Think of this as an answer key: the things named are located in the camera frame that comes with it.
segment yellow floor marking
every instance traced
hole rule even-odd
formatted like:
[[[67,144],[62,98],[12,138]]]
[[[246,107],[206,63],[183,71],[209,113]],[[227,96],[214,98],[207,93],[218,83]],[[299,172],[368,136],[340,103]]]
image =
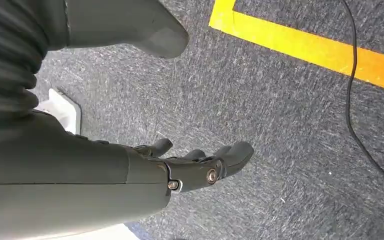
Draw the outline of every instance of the yellow floor marking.
[[[233,10],[235,0],[215,0],[209,26],[237,38],[350,75],[352,46]],[[355,77],[384,88],[384,54],[358,48]]]

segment metal screw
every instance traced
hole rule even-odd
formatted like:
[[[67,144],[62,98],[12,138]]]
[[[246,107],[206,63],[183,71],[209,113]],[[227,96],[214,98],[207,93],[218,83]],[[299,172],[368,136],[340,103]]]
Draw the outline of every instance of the metal screw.
[[[169,181],[168,182],[168,189],[170,190],[176,190],[179,187],[179,183],[177,181]]]
[[[211,168],[208,173],[206,174],[206,180],[208,184],[213,185],[217,181],[217,172],[214,168]]]

